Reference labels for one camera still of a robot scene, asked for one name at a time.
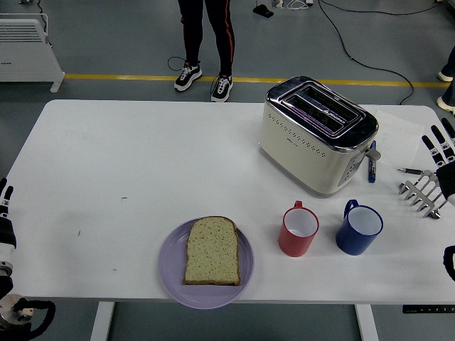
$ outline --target blue mug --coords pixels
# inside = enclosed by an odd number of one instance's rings
[[[344,209],[344,220],[336,234],[336,244],[347,254],[363,253],[381,233],[384,222],[373,208],[349,200]]]

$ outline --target purple plate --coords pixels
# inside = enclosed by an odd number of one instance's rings
[[[164,288],[179,303],[195,309],[215,309],[235,300],[247,287],[255,258],[247,237],[237,229],[239,237],[239,286],[191,286],[183,284],[186,266],[186,241],[197,219],[185,222],[167,236],[159,251],[159,276]]]

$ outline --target bread crust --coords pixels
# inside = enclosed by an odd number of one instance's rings
[[[237,264],[237,280],[236,281],[215,281],[215,280],[203,280],[203,281],[192,281],[192,280],[187,280],[186,279],[186,271],[188,268],[188,261],[189,261],[189,255],[188,255],[188,242],[190,240],[190,235],[191,235],[191,230],[193,229],[194,225],[197,222],[200,222],[201,220],[204,220],[205,218],[223,218],[224,220],[229,221],[229,223],[232,225],[232,228],[234,229],[234,234],[237,242],[237,252],[236,252],[236,264]],[[185,285],[216,285],[216,286],[239,286],[241,282],[240,278],[240,265],[239,265],[239,236],[237,234],[237,225],[229,218],[223,217],[220,215],[211,215],[207,217],[202,217],[198,220],[196,220],[193,225],[191,226],[190,234],[188,235],[188,241],[186,242],[186,266],[185,266],[185,274],[183,275],[183,284]]]

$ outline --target shoelace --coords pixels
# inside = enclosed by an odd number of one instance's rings
[[[184,65],[182,67],[182,74],[180,76],[181,80],[184,80],[186,76],[188,76],[191,73],[191,66]]]
[[[227,85],[229,85],[229,79],[219,77],[219,78],[218,78],[218,87],[217,87],[217,89],[216,89],[216,92],[217,92],[218,94],[222,94],[223,91],[225,91],[225,87],[226,87]]]

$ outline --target bread slice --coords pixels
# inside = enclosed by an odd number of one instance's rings
[[[183,284],[240,284],[237,227],[226,217],[204,217],[191,227]]]

